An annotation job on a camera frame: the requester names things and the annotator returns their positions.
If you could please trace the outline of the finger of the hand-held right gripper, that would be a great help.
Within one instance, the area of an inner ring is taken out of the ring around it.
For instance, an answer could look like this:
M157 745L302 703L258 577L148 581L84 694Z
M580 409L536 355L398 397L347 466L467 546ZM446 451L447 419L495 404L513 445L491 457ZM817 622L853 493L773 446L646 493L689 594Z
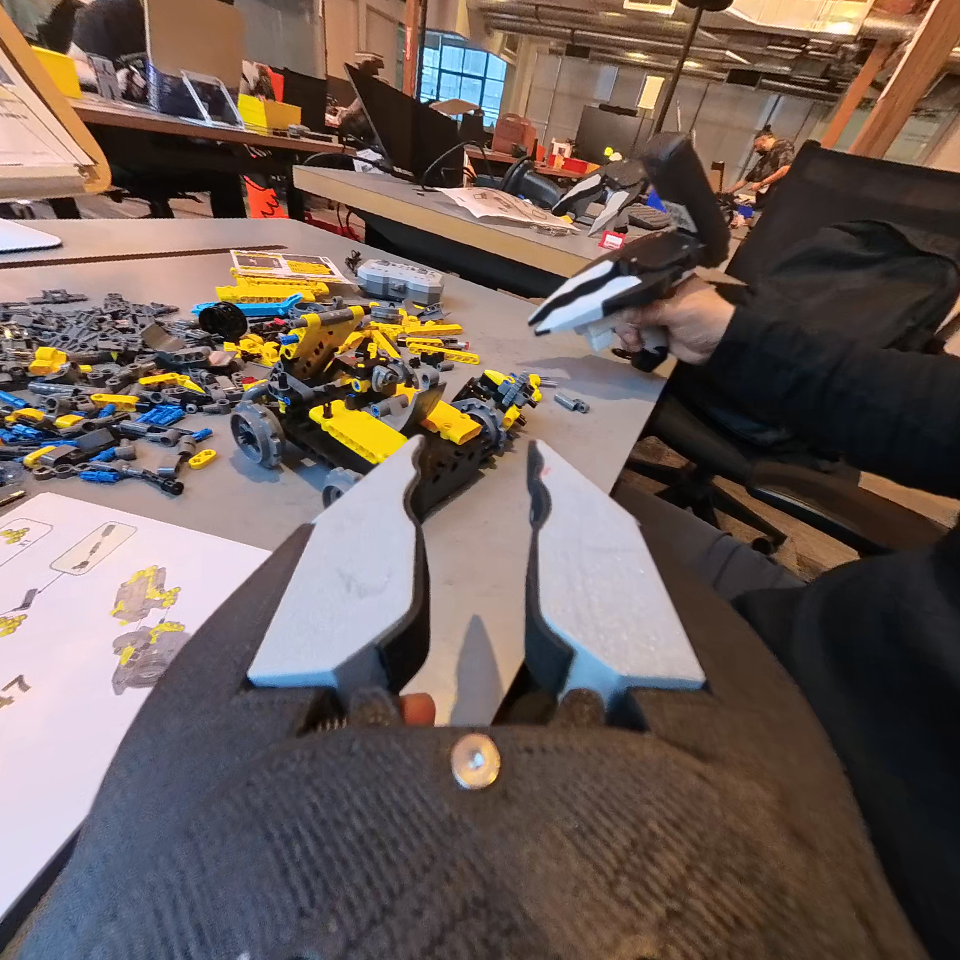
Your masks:
M612 343L620 311L668 296L693 270L582 270L548 296L548 333L574 332L587 343Z
M613 337L620 314L652 303L664 291L664 264L640 257L598 260L546 297L529 327L535 336L572 331Z

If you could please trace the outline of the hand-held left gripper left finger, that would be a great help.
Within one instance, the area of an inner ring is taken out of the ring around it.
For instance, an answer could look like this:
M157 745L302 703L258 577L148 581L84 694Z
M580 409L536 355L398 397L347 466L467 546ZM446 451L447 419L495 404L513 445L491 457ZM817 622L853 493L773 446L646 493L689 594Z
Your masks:
M400 450L311 525L247 669L258 688L398 694L427 656L427 561L412 499L425 440Z

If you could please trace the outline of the white instruction booklet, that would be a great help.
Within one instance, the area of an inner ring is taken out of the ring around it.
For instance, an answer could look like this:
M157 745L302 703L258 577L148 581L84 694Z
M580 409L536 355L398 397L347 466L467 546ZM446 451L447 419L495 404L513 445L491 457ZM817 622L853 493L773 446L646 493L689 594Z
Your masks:
M2 921L76 833L150 689L266 551L54 493L2 518Z

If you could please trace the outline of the pile of toy parts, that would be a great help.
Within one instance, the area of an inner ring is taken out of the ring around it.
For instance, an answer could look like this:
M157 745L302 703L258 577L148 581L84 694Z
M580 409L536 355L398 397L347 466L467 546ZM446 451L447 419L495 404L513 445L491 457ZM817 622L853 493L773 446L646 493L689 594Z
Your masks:
M108 294L89 304L64 289L2 302L2 457L16 460L37 478L90 471L107 463L106 482L133 454L122 448L152 442L170 451L146 482L169 492L178 476L211 459L208 432L189 431L201 416L226 416L246 390L266 380L277 360L277 342L294 319L310 311L363 306L367 320L384 332L413 366L442 372L456 345L447 330L404 306L330 297L324 284L308 292L296 286L282 296L303 295L287 318L185 320L177 307L136 303ZM451 403L455 395L444 400Z

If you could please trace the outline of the person's right forearm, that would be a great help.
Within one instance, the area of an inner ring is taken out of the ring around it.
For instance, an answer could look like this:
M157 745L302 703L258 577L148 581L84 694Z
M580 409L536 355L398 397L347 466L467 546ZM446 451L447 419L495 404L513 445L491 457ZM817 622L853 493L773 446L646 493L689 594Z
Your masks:
M762 420L841 454L861 471L959 497L959 361L768 322L711 288L706 372Z

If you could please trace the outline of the grey desk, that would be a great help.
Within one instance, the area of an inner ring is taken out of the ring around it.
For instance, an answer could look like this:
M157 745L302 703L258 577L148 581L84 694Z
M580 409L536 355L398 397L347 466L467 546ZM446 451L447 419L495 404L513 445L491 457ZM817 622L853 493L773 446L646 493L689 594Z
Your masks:
M2 253L2 301L21 302L46 289L64 289L100 302L110 293L134 303L189 308L210 299L228 279L231 250L329 258L342 273L355 249L362 258L406 262L371 246L291 220L44 221L44 234L62 247ZM536 337L527 326L534 306L448 275L443 305L459 323L483 366L528 371L558 380L560 390L585 400L586 414L546 399L527 413L526 427L497 465L463 487L424 523L431 575L431 648L412 691L434 696L446 723L491 719L520 669L522 585L529 549L527 441L539 439L604 493L618 475L650 416L663 381L608 355L594 355L574 334ZM201 416L214 430L219 457L200 471L186 469L178 497L136 480L113 486L78 479L38 483L70 501L74 514L100 510L175 527L188 546L199 536L232 541L232 553L251 572L256 549L279 547L321 510L326 470L311 462L277 471L241 454L225 415Z

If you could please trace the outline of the person's right hand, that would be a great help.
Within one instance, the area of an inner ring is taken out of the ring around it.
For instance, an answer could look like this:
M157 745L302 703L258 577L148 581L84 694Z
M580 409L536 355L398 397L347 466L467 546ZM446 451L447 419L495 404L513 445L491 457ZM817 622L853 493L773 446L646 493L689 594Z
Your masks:
M639 350L642 334L662 330L669 352L678 361L703 366L726 334L735 312L736 306L714 285L693 274L670 296L622 310L610 319L625 350Z

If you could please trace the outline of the white paper sheet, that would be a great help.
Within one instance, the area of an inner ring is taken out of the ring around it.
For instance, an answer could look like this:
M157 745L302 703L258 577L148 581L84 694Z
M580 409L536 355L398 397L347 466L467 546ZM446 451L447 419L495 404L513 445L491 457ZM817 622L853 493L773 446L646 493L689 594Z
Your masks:
M529 200L486 187L439 188L436 193L477 220L528 227L554 235L577 234L577 225Z

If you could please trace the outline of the long grey table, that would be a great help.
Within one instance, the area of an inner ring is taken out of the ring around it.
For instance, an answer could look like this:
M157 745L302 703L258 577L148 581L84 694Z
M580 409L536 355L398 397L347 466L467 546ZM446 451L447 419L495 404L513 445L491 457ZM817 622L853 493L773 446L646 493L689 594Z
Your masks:
M293 184L359 216L366 245L383 254L522 297L547 296L609 253L583 232L557 236L477 219L444 194L387 175L297 165Z

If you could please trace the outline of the black office chair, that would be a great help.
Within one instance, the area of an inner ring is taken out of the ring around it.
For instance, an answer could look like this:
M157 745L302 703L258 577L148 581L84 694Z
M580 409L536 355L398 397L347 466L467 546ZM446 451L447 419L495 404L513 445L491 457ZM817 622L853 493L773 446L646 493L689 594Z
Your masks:
M726 268L734 300L780 321L904 353L941 354L958 300L958 171L824 149L810 141ZM678 365L643 437L684 467L633 459L663 485L658 496L714 527L718 513L759 534L773 555L786 534L752 512L718 477L854 550L875 556L928 546L945 528L859 486L833 451L804 442L734 401L701 368Z

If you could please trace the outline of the yellow black toy vehicle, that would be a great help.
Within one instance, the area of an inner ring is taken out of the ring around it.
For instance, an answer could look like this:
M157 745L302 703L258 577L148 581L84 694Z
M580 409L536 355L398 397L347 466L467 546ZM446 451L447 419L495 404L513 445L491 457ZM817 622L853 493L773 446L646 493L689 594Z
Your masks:
M278 469L291 452L326 468L319 489L331 506L409 441L423 439L414 509L423 513L469 484L498 445L485 401L445 401L434 366L413 366L361 305L301 314L277 342L265 381L230 416L237 448Z

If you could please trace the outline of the grey toy battery box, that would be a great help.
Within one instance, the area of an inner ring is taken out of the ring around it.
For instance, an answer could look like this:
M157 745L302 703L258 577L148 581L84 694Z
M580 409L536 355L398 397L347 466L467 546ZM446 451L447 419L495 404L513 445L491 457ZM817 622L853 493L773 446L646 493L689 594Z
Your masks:
M441 272L398 261L366 259L354 273L359 288L375 300L436 306L445 291Z

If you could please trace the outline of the yellow black sticker sheet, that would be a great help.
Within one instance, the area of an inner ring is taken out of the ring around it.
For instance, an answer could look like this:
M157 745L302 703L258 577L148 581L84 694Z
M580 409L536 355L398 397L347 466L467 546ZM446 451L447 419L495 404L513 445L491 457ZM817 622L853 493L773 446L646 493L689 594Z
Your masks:
M353 284L329 257L290 251L232 248L232 272L236 277L268 282L321 282Z

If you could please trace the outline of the long wooden table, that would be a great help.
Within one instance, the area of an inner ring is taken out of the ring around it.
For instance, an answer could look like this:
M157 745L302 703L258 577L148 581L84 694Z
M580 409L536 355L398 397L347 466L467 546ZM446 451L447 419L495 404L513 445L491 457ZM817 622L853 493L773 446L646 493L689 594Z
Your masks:
M100 146L113 189L147 201L160 217L173 216L173 197L208 193L213 217L245 218L246 179L261 177L279 181L289 217L304 221L294 167L354 171L355 151L338 143L263 135L242 126L205 126L93 95L68 103Z

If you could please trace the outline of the instruction sheet on wooden stand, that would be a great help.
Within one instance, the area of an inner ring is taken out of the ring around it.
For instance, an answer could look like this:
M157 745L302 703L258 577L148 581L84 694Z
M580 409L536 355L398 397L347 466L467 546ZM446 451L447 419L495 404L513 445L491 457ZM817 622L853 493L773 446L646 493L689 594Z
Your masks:
M2 203L74 199L113 187L100 145L2 10Z

